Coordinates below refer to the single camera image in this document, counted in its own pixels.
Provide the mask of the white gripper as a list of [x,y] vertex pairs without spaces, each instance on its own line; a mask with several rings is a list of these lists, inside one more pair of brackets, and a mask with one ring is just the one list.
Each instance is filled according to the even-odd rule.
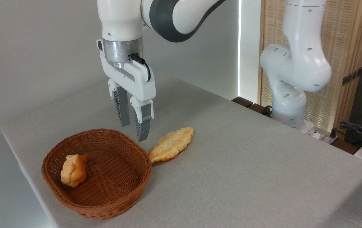
[[128,126],[128,93],[134,110],[138,142],[148,138],[150,122],[154,118],[153,101],[156,96],[154,74],[141,63],[142,39],[132,41],[97,40],[103,71],[108,80],[110,98],[114,100],[121,126]]

